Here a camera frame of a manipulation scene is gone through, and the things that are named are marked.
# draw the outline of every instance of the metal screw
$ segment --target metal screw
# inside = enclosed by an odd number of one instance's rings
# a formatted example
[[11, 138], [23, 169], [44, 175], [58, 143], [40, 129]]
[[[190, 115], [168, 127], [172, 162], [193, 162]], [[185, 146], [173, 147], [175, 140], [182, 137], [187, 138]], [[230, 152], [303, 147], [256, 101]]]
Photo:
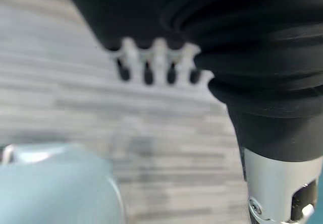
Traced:
[[258, 213], [259, 215], [261, 215], [261, 209], [260, 207], [256, 204], [256, 202], [254, 202], [253, 200], [249, 200], [249, 204], [251, 206], [251, 208], [256, 212]]

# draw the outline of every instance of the blurry object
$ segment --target blurry object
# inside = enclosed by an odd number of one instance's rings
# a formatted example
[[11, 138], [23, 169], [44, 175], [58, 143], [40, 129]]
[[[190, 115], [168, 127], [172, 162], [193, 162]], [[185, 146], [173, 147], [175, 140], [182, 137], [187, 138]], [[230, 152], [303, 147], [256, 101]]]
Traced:
[[111, 165], [80, 146], [10, 145], [2, 165], [0, 223], [125, 223]]
[[189, 80], [191, 84], [197, 84], [201, 78], [202, 71], [200, 69], [191, 69]]
[[175, 84], [176, 79], [177, 79], [176, 64], [172, 62], [167, 71], [167, 82], [170, 85], [173, 85]]
[[122, 81], [129, 81], [131, 79], [131, 73], [123, 48], [119, 47], [116, 50], [109, 50], [109, 57], [116, 64], [120, 79]]
[[149, 48], [139, 48], [139, 60], [143, 64], [143, 79], [146, 85], [154, 84], [153, 56], [154, 48], [152, 45]]
[[143, 76], [144, 76], [144, 82], [146, 85], [152, 85], [154, 82], [153, 71], [150, 64], [151, 63], [149, 61], [145, 62]]

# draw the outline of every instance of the black fabric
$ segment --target black fabric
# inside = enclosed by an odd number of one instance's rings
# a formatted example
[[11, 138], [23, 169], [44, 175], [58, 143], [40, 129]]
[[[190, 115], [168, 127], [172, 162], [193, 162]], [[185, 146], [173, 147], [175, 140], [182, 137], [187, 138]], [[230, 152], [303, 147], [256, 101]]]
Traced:
[[99, 42], [117, 49], [123, 37], [132, 37], [140, 48], [149, 48], [164, 37], [170, 48], [183, 45], [182, 38], [163, 29], [149, 0], [73, 0]]
[[199, 45], [196, 66], [214, 73], [240, 147], [288, 161], [323, 154], [323, 0], [73, 1], [105, 48], [124, 36]]
[[262, 156], [323, 154], [323, 0], [165, 0], [162, 24], [201, 47], [238, 142]]

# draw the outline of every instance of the light blue object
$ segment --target light blue object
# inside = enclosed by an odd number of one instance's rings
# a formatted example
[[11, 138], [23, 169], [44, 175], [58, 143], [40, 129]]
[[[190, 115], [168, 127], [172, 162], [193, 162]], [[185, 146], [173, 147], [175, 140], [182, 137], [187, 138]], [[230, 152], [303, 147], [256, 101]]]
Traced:
[[307, 224], [323, 223], [323, 175], [320, 177], [318, 185], [318, 202], [313, 216], [309, 219]]
[[0, 178], [0, 223], [125, 223], [111, 165], [79, 146], [11, 145]]

